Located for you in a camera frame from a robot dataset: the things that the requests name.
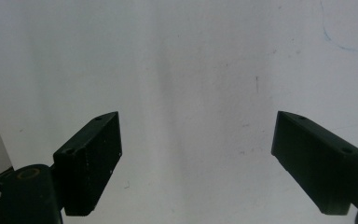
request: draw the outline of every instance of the screw hole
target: screw hole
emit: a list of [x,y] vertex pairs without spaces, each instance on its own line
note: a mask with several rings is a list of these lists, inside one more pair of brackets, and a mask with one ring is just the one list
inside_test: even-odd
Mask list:
[[75,152],[74,148],[66,148],[63,150],[63,153],[65,154],[73,154]]
[[352,152],[353,152],[350,148],[347,148],[347,147],[344,147],[341,150],[347,154],[352,154]]

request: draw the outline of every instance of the black plastic part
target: black plastic part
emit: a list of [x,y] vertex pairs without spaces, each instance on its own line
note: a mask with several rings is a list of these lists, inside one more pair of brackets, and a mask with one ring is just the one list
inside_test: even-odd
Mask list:
[[31,165],[10,174],[2,186],[0,224],[62,223],[51,172],[46,165]]
[[274,155],[327,215],[346,215],[358,180],[358,148],[302,116],[278,112]]
[[118,112],[93,119],[54,153],[67,216],[94,210],[121,154]]

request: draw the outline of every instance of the white surface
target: white surface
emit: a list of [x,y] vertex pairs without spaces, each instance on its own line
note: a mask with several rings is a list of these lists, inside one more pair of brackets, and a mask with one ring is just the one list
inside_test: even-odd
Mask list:
[[123,157],[65,223],[352,223],[270,155],[278,110],[358,146],[358,1],[0,1],[13,164],[118,110]]

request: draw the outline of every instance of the white background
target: white background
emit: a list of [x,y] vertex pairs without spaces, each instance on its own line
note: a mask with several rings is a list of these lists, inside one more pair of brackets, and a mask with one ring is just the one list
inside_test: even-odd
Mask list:
[[0,134],[15,168],[119,111],[123,157],[66,223],[352,223],[270,155],[276,113],[358,146],[358,1],[0,1]]

